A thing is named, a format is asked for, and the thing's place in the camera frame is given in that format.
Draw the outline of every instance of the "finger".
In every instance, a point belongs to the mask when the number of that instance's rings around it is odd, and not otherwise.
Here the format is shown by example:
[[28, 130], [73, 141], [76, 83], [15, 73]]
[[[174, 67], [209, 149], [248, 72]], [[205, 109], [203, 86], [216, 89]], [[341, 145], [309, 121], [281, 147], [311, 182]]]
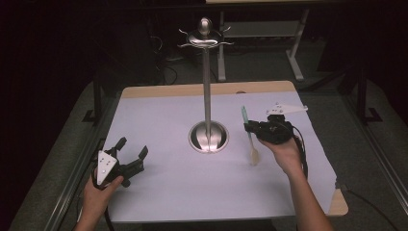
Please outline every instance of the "finger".
[[117, 187], [119, 187], [119, 185], [122, 183], [123, 179], [123, 176], [117, 176], [116, 179], [112, 181], [111, 184], [109, 184], [109, 186], [105, 189], [105, 192], [109, 194], [114, 193]]

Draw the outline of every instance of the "human hand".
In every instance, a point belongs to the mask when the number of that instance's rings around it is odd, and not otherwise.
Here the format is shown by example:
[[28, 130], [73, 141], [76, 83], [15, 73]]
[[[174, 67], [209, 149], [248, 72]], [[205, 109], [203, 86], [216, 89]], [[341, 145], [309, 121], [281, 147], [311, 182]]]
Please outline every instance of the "human hand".
[[82, 215], [75, 230], [93, 230], [99, 219], [108, 207], [109, 200], [115, 190], [123, 181], [123, 176], [118, 176], [101, 191], [93, 186], [91, 177], [84, 187], [84, 204]]
[[281, 144], [272, 144], [262, 140], [259, 142], [272, 151], [276, 163], [287, 175], [302, 172], [299, 149], [293, 138]]

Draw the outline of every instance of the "metal pole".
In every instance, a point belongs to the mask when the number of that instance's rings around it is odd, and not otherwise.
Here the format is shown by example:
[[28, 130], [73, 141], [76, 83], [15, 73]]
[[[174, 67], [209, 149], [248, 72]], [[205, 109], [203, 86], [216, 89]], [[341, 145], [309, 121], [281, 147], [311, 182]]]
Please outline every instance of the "metal pole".
[[203, 83], [204, 83], [204, 112], [208, 146], [211, 143], [211, 87], [210, 87], [210, 50], [203, 49]]

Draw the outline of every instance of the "white surface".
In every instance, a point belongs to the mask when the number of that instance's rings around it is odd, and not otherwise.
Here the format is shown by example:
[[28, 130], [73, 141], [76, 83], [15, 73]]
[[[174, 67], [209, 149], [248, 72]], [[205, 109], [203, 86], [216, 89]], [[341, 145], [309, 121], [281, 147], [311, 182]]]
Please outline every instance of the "white surface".
[[[124, 98], [104, 149], [121, 137], [128, 142], [118, 153], [121, 164], [138, 158], [147, 145], [145, 171], [120, 188], [109, 205], [114, 222], [271, 218], [294, 215], [289, 182], [272, 154], [258, 141], [261, 162], [250, 164], [250, 144], [241, 107], [248, 118], [266, 121], [276, 102], [303, 104], [296, 92], [212, 96], [212, 120], [228, 130], [228, 145], [216, 154], [194, 151], [188, 142], [193, 125], [204, 120], [203, 96]], [[306, 112], [286, 115], [302, 133], [309, 182], [325, 213], [335, 190], [336, 175], [328, 163]]]

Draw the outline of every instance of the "floor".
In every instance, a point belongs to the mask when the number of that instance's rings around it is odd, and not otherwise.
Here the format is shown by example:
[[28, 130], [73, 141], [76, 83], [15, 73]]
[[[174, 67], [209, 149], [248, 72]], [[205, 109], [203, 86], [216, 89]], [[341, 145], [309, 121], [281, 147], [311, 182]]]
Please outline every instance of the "floor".
[[[291, 44], [290, 40], [282, 39], [241, 41], [226, 52], [227, 82], [289, 80], [300, 90], [329, 74], [317, 71], [324, 40], [306, 40], [302, 41], [296, 55], [305, 81], [296, 82], [285, 54]], [[198, 53], [195, 59], [179, 56], [177, 51], [170, 54], [163, 68], [166, 79], [161, 84], [202, 83]], [[216, 51], [211, 56], [211, 67], [215, 82]], [[381, 88], [371, 82], [368, 108], [374, 108], [383, 121], [362, 125], [355, 116], [356, 93], [343, 96], [336, 91], [341, 80], [338, 78], [319, 90], [299, 94], [309, 108], [308, 115], [338, 176], [338, 183], [344, 189], [349, 207], [347, 215], [330, 220], [336, 230], [394, 230], [393, 225], [397, 230], [405, 230], [408, 228], [407, 211], [385, 174], [378, 152], [385, 153], [402, 185], [406, 186], [408, 129], [388, 104]], [[93, 85], [89, 84], [78, 98], [11, 230], [71, 230], [74, 226], [82, 203], [82, 188], [89, 177], [89, 157], [108, 134], [120, 95], [103, 96], [104, 114], [94, 126], [83, 121], [86, 112], [93, 109], [92, 90]], [[353, 193], [363, 196], [376, 208]], [[277, 230], [296, 229], [294, 218], [274, 218], [272, 222]], [[97, 230], [108, 230], [104, 219]], [[115, 230], [141, 230], [141, 227], [139, 224], [115, 224]]]

